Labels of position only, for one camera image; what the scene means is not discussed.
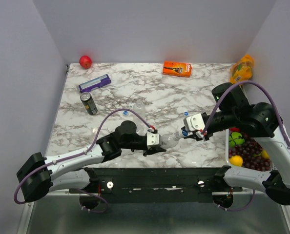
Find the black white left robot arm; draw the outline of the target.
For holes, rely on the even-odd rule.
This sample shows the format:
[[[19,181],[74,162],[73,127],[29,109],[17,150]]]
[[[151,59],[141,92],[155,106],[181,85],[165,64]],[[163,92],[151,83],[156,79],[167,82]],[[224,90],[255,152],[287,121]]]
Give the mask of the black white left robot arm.
[[[142,151],[143,156],[166,151],[157,130],[151,129],[141,136],[136,133],[136,124],[126,120],[114,132],[95,139],[91,146],[57,156],[31,155],[17,172],[19,185],[15,189],[14,201],[21,204],[17,198],[18,192],[22,192],[24,203],[37,201],[58,190],[83,189],[87,193],[93,192],[97,181],[84,168],[116,159],[123,149]]]

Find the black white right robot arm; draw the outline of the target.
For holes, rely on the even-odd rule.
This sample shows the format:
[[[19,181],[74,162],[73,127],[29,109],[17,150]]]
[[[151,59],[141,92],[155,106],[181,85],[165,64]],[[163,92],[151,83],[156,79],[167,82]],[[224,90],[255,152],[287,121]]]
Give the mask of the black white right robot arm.
[[[265,193],[281,205],[290,205],[290,138],[270,94],[258,87],[269,102],[249,104],[241,89],[242,82],[223,83],[212,90],[216,105],[211,114],[199,113],[184,118],[183,129],[188,138],[207,141],[214,133],[237,127],[249,134],[267,151],[276,170],[260,172],[237,166],[223,166],[213,179],[214,187],[224,191],[228,187],[244,187]]]

